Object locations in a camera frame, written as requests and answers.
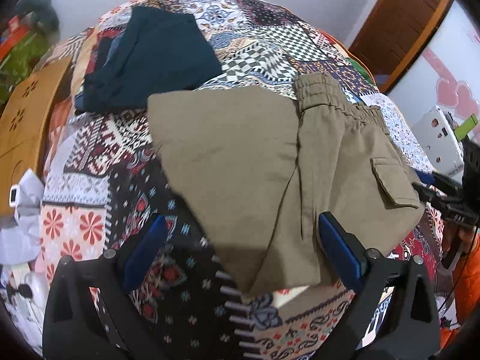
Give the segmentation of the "grey neck pillow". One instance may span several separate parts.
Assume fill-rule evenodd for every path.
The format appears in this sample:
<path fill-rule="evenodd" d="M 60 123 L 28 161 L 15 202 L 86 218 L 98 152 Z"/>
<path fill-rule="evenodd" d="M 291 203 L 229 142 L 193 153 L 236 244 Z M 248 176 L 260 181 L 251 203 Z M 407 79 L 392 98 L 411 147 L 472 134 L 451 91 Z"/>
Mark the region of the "grey neck pillow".
<path fill-rule="evenodd" d="M 14 16 L 30 16 L 31 23 L 46 33 L 59 30 L 59 18 L 52 0 L 19 0 L 14 8 Z"/>

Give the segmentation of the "orange box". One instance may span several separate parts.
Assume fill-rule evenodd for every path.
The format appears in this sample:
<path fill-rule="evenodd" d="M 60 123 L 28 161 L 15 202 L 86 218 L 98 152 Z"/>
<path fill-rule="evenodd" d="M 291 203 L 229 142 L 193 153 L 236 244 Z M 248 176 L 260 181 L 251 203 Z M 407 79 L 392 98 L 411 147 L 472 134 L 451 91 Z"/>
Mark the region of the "orange box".
<path fill-rule="evenodd" d="M 14 16 L 8 22 L 8 29 L 10 31 L 9 35 L 1 42 L 0 60 L 3 60 L 10 53 L 11 49 L 29 33 L 29 27 L 22 24 L 18 16 Z"/>

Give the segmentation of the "brown wooden door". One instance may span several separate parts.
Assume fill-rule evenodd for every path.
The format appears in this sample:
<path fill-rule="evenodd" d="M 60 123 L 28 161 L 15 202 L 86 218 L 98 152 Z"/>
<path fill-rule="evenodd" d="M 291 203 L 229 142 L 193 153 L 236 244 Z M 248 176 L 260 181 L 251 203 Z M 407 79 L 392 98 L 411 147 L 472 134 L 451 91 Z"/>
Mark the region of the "brown wooden door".
<path fill-rule="evenodd" d="M 396 84 L 439 28 L 452 0 L 377 0 L 350 52 L 384 94 Z"/>

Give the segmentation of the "olive khaki pants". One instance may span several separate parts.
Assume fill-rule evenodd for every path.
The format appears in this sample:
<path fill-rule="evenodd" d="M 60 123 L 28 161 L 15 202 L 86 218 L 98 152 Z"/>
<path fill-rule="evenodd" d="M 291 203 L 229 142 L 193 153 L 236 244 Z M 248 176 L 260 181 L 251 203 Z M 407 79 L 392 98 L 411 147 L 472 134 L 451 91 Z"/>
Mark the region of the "olive khaki pants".
<path fill-rule="evenodd" d="M 388 253 L 425 210 L 379 107 L 349 102 L 327 73 L 300 76 L 293 91 L 253 85 L 147 101 L 169 188 L 250 296 L 334 280 L 318 233 L 326 211 Z"/>

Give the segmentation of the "grey white cloth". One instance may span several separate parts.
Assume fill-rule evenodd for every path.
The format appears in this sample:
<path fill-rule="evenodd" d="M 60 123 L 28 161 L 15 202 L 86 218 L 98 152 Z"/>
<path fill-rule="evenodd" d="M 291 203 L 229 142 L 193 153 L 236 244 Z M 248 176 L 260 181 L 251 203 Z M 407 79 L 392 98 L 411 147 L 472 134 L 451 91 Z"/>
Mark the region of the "grey white cloth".
<path fill-rule="evenodd" d="M 1 264 L 17 265 L 35 260 L 41 250 L 40 214 L 44 184 L 29 168 L 8 198 L 12 214 L 1 216 Z"/>

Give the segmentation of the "patchwork patterned bedspread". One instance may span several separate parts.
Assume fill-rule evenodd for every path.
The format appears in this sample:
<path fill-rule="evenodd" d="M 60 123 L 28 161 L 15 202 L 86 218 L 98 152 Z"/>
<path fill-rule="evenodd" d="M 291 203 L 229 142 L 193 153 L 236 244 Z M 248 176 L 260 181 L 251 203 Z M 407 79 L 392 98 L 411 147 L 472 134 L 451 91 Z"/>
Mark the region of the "patchwork patterned bedspread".
<path fill-rule="evenodd" d="M 292 97 L 295 77 L 329 72 L 351 102 L 381 108 L 407 164 L 431 170 L 394 103 L 337 41 L 286 8 L 261 0 L 135 4 L 196 19 L 223 69 L 208 89 L 260 86 Z M 52 280 L 60 258 L 97 258 L 120 247 L 153 214 L 166 219 L 168 246 L 129 296 L 168 359 L 309 359 L 352 300 L 340 283 L 239 297 L 208 240 L 169 191 L 143 110 L 84 114 L 66 123 L 46 179 L 37 264 Z"/>

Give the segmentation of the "blue folded garment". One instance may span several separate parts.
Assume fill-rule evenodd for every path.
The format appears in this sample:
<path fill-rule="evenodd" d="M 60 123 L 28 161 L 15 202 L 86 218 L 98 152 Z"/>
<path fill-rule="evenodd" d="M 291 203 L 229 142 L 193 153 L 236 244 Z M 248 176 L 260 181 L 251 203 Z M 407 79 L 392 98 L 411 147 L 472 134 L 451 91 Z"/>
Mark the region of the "blue folded garment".
<path fill-rule="evenodd" d="M 123 63 L 122 56 L 118 56 L 122 37 L 120 34 L 100 41 L 94 70 L 85 75 L 80 93 L 75 97 L 78 112 L 105 113 L 116 108 L 112 99 L 118 86 L 116 77 Z"/>

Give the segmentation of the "dark navy folded garment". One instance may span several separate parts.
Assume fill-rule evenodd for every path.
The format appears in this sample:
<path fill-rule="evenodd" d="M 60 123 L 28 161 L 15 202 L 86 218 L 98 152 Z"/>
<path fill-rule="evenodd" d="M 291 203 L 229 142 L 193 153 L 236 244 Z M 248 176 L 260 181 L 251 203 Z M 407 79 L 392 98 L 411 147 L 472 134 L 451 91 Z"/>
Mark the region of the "dark navy folded garment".
<path fill-rule="evenodd" d="M 115 109 L 105 113 L 145 108 L 152 94 L 193 90 L 222 73 L 191 14 L 136 6 L 122 35 Z"/>

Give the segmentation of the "white device box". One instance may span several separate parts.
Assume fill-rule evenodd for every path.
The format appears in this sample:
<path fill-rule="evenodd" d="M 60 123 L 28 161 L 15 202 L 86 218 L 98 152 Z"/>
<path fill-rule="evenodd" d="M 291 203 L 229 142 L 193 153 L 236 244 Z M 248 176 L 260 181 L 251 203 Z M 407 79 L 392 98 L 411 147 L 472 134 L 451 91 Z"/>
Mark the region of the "white device box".
<path fill-rule="evenodd" d="M 463 148 L 440 107 L 425 113 L 412 132 L 437 172 L 454 176 L 463 169 Z"/>

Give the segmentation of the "wooden lap desk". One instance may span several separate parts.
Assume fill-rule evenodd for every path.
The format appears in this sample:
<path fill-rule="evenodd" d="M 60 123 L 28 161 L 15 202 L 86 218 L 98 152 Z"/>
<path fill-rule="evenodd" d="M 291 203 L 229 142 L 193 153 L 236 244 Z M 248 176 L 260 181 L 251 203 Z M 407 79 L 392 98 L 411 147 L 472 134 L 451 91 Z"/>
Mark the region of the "wooden lap desk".
<path fill-rule="evenodd" d="M 51 112 L 67 97 L 71 57 L 61 58 L 16 86 L 1 115 L 1 216 L 10 216 L 11 186 L 31 169 L 43 172 Z"/>

